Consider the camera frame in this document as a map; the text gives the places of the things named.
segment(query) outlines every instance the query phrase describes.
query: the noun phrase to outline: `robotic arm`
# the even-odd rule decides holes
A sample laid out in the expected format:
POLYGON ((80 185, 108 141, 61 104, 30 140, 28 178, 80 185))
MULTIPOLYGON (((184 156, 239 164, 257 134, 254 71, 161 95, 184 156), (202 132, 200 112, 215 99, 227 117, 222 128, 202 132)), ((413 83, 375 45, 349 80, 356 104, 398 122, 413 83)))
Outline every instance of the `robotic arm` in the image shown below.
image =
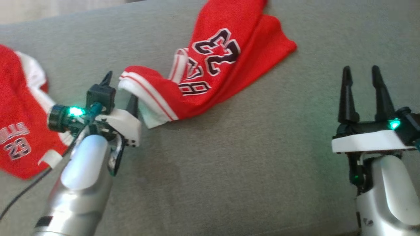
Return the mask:
POLYGON ((349 179, 357 187, 357 221, 362 236, 420 235, 420 201, 402 153, 420 150, 420 114, 395 112, 379 67, 372 67, 375 121, 359 122, 350 67, 343 69, 335 153, 346 153, 349 179))
POLYGON ((68 131, 75 140, 71 160, 48 197, 34 236, 93 236, 124 147, 140 144, 137 98, 130 98, 126 110, 114 108, 111 76, 109 72, 89 89, 84 109, 55 105, 49 113, 49 129, 68 131))

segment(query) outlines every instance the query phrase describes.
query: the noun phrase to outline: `gray fabric surface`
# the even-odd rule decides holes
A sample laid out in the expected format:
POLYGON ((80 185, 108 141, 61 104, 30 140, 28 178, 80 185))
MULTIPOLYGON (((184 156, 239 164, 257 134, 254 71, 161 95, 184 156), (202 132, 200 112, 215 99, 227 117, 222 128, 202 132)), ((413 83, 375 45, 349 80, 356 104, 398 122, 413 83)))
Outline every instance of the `gray fabric surface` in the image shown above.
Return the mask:
MULTIPOLYGON (((0 43, 40 62, 55 101, 83 105, 86 89, 108 70, 113 85, 133 64, 168 74, 203 3, 144 1, 0 26, 0 43)), ((341 71, 352 67, 363 120, 375 114, 374 64, 395 106, 420 111, 420 3, 271 0, 266 11, 298 50, 206 114, 145 128, 142 147, 125 152, 96 235, 329 236, 357 229, 347 160, 330 147, 341 71)), ((117 107, 128 97, 119 92, 117 107)), ((418 158, 404 158, 417 192, 418 158)), ((58 175, 11 209, 0 235, 30 234, 58 175)), ((0 173, 0 206, 27 184, 0 173)))

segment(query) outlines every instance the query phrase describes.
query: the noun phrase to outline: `red basketball jersey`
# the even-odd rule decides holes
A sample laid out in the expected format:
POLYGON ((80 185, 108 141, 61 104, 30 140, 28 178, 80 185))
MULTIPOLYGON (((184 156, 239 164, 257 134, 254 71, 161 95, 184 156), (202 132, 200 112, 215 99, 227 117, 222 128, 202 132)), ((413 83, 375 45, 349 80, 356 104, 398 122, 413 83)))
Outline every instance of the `red basketball jersey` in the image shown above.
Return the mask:
POLYGON ((168 78, 129 66, 119 88, 136 95, 147 127, 199 115, 269 71, 296 44, 280 21, 263 14, 266 0, 209 0, 191 41, 178 49, 168 78))

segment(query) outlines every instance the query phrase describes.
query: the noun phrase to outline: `black cable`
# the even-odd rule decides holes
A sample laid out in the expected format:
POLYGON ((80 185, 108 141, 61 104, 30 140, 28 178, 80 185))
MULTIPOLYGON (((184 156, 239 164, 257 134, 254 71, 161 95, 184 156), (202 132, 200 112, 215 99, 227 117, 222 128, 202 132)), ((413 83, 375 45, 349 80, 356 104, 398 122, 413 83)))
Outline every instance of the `black cable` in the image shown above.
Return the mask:
MULTIPOLYGON (((84 130, 85 126, 80 129, 79 133, 77 134, 76 137, 74 137, 73 141, 70 143, 69 147, 64 151, 63 153, 63 158, 68 154, 68 152, 73 148, 73 146, 76 143, 77 137, 80 135, 80 133, 82 133, 82 131, 84 130)), ((0 214, 0 221, 4 218, 4 216, 6 215, 6 213, 9 211, 9 209, 13 206, 13 204, 15 204, 20 197, 22 197, 27 191, 31 190, 37 183, 39 183, 45 176, 47 176, 53 169, 51 167, 48 167, 48 169, 46 169, 44 171, 44 173, 42 173, 37 179, 35 179, 35 181, 33 181, 29 186, 27 186, 22 192, 20 192, 18 195, 16 195, 16 197, 14 197, 10 203, 6 206, 6 208, 1 212, 0 214)))

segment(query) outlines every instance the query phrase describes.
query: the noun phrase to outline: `cloth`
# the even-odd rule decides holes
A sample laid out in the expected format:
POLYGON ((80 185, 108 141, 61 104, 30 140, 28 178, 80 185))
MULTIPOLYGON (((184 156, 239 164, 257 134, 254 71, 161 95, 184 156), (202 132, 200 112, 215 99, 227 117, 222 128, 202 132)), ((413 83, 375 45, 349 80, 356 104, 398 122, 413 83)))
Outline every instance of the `cloth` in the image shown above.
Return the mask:
POLYGON ((38 62, 0 45, 0 168, 28 179, 48 165, 38 161, 52 149, 62 154, 71 136, 50 131, 47 113, 54 102, 38 62))
POLYGON ((204 113, 232 97, 297 46, 280 21, 263 14, 266 0, 210 0, 198 15, 191 41, 178 49, 168 78, 129 66, 118 87, 140 100, 148 128, 204 113))

